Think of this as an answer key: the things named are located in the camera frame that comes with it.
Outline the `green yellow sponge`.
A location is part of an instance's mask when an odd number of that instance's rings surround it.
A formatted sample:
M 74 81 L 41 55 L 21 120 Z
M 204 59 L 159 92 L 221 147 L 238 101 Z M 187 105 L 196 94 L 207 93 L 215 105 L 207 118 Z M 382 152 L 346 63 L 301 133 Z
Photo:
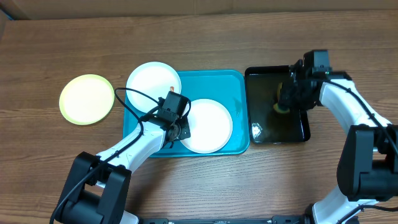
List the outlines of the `green yellow sponge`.
M 277 87 L 277 91 L 276 91 L 276 99 L 275 99 L 275 103 L 273 105 L 273 109 L 275 112 L 280 113 L 280 114 L 288 114 L 290 113 L 290 109 L 286 108 L 284 106 L 281 106 L 279 104 L 279 100 L 280 100 L 280 92 L 282 89 L 283 83 L 279 83 L 278 87 Z

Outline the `white plate with ketchup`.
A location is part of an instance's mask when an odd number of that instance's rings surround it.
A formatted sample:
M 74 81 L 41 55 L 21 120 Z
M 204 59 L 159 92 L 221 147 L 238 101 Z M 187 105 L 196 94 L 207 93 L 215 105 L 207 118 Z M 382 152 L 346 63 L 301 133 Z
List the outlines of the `white plate with ketchup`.
M 215 100 L 194 100 L 187 119 L 190 137 L 181 142 L 195 153 L 209 154 L 220 150 L 228 143 L 233 132 L 229 111 Z

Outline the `yellow plate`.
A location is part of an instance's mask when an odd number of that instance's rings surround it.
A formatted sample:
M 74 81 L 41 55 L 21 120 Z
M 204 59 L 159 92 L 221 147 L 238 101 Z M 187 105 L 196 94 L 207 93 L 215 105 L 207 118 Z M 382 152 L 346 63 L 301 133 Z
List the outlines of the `yellow plate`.
M 95 74 L 80 75 L 63 88 L 59 98 L 62 116 L 77 125 L 91 125 L 101 121 L 114 104 L 111 83 Z

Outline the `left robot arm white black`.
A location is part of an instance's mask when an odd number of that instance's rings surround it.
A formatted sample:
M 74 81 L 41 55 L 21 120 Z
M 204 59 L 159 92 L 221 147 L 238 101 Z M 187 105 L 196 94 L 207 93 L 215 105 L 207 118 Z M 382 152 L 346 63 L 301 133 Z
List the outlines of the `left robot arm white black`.
M 131 175 L 166 144 L 190 137 L 188 119 L 172 123 L 153 117 L 97 156 L 76 156 L 50 221 L 60 223 L 139 223 L 125 211 Z

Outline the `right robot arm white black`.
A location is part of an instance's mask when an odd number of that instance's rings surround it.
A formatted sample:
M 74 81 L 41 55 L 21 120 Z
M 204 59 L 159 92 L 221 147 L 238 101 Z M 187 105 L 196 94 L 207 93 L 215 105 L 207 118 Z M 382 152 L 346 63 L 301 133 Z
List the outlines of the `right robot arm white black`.
M 336 171 L 337 186 L 310 207 L 312 223 L 354 223 L 366 208 L 397 196 L 397 126 L 379 115 L 357 91 L 346 72 L 290 67 L 277 89 L 274 110 L 286 113 L 315 106 L 329 109 L 346 134 Z

